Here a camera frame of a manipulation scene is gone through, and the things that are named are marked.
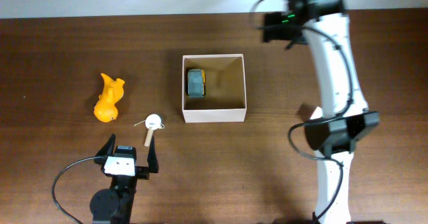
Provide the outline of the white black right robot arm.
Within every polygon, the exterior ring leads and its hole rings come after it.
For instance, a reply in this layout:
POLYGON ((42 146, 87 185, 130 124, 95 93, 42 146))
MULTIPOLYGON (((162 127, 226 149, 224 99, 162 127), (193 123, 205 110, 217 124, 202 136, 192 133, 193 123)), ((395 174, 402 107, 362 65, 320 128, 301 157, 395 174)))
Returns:
POLYGON ((287 12, 267 13, 263 41, 288 41, 310 48, 321 107, 289 131, 303 128, 317 163, 318 197, 311 223, 350 223, 349 176, 359 140, 380 123, 365 100, 352 56, 350 18, 344 0, 286 0, 287 12))

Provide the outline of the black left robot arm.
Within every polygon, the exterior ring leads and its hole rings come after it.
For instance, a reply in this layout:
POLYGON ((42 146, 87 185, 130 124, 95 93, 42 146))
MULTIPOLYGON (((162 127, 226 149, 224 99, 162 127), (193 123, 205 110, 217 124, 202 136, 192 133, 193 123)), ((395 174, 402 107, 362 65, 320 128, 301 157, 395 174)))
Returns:
POLYGON ((136 165, 135 147, 116 146, 115 140, 112 134, 96 153, 94 162, 112 180, 109 188, 95 193, 90 201, 93 223, 130 223, 137 182, 159 171, 154 138, 149 143, 147 166, 136 165))

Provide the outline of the colourful puzzle cube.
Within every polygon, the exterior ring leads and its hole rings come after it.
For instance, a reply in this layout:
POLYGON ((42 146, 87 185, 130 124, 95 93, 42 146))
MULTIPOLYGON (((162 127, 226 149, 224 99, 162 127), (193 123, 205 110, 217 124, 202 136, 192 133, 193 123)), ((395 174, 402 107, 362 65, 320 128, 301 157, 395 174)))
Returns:
POLYGON ((321 107, 317 106, 312 115, 310 116, 310 120, 315 120, 315 119, 319 119, 323 117, 323 111, 321 109, 321 107))

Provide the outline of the yellow grey toy truck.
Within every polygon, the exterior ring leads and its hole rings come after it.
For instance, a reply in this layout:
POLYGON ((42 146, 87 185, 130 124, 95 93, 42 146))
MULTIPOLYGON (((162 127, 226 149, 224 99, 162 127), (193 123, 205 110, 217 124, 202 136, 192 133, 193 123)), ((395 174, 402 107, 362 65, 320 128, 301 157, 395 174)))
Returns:
POLYGON ((206 92, 206 74, 202 69, 190 69, 187 72, 187 95, 190 98, 202 98, 206 92))

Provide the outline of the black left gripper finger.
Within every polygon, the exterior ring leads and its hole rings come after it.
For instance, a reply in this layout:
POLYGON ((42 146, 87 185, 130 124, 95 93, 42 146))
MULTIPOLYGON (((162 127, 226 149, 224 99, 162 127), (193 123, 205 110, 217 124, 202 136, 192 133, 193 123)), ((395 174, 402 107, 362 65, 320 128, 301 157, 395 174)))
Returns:
POLYGON ((155 138, 152 136, 150 140, 150 146, 148 150, 148 156, 147 156, 147 162, 148 162, 148 169, 150 173, 158 173, 159 171, 159 165, 158 165, 158 159, 156 156, 156 149, 155 149, 155 138))
POLYGON ((96 153, 96 156, 112 156, 114 152, 114 144, 116 135, 111 134, 106 144, 96 153))

